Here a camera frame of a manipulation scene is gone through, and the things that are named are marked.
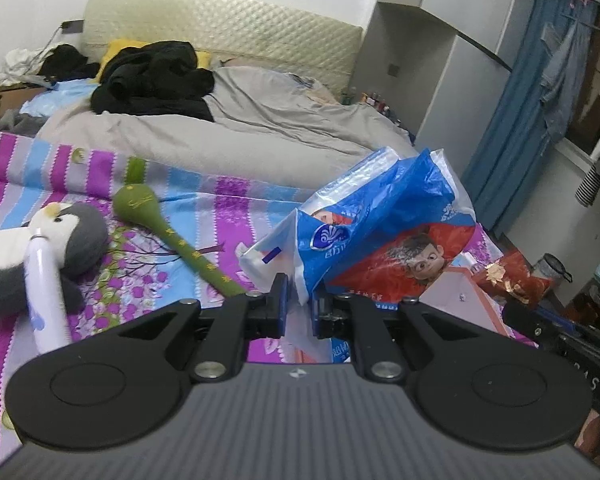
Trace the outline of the person right hand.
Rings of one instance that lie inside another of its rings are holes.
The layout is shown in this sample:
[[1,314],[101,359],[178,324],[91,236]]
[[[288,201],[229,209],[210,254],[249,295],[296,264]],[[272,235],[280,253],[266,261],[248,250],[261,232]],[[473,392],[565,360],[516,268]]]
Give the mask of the person right hand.
[[589,458],[596,456],[596,448],[600,444],[600,413],[591,410],[580,430],[574,446]]

